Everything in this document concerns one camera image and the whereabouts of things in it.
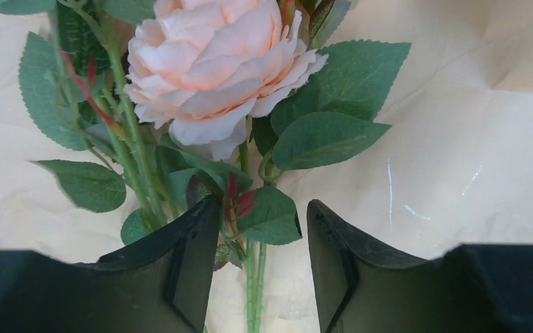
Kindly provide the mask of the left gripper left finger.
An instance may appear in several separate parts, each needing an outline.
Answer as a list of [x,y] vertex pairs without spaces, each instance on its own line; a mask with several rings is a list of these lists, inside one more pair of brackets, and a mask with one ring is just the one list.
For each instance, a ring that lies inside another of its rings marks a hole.
[[95,263],[0,250],[0,332],[202,332],[220,213],[208,196]]

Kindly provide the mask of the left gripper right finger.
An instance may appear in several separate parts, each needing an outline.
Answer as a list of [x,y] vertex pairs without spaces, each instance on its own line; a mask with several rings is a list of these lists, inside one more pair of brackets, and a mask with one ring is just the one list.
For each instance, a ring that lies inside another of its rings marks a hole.
[[533,245],[462,244],[426,260],[307,206],[322,332],[533,332]]

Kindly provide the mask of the orange peach flower stem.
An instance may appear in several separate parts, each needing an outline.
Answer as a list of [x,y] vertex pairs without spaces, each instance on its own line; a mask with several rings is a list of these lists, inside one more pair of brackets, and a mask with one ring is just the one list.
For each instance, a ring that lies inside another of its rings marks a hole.
[[262,326],[267,246],[301,237],[288,171],[351,159],[389,129],[375,118],[407,42],[326,44],[347,1],[0,1],[45,14],[18,67],[37,128],[96,162],[40,160],[75,206],[139,208],[125,244],[204,197],[219,199],[214,267],[246,275],[246,329]]

